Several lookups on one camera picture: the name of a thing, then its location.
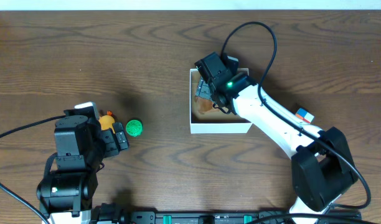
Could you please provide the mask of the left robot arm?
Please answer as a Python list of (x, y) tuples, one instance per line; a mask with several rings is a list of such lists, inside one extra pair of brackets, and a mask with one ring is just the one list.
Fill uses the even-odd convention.
[(125, 129), (119, 122), (103, 130), (99, 121), (85, 115), (72, 115), (55, 123), (57, 170), (46, 167), (37, 186), (40, 212), (70, 212), (73, 218), (92, 207), (98, 186), (96, 173), (103, 159), (117, 156), (129, 148)]

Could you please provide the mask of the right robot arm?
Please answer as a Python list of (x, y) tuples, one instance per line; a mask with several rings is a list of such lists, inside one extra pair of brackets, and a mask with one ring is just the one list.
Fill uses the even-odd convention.
[(238, 60), (213, 52), (195, 66), (208, 84), (213, 102), (253, 123), (291, 159), (292, 183), (298, 198), (290, 213), (322, 215), (358, 177), (345, 135), (326, 131), (288, 111), (245, 72)]

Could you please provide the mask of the brown plush bear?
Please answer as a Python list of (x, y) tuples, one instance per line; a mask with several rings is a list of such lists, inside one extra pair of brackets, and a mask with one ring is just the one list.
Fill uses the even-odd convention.
[(196, 96), (194, 98), (194, 109), (197, 114), (207, 114), (217, 112), (218, 109), (214, 108), (214, 102), (205, 98)]

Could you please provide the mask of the multicolour puzzle cube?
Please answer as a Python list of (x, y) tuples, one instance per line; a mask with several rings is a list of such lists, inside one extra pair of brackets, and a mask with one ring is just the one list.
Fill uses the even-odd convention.
[(305, 110), (304, 108), (300, 108), (296, 112), (296, 117), (303, 120), (306, 123), (311, 123), (314, 119), (314, 115), (312, 115), (310, 112)]

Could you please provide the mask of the orange toy duck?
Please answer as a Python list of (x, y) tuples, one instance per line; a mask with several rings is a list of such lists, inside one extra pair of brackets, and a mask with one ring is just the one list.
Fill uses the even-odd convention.
[(116, 122), (113, 117), (112, 111), (107, 111), (106, 115), (100, 116), (99, 123), (101, 124), (101, 130), (106, 131), (108, 129), (111, 129), (113, 133), (115, 133), (113, 124)]

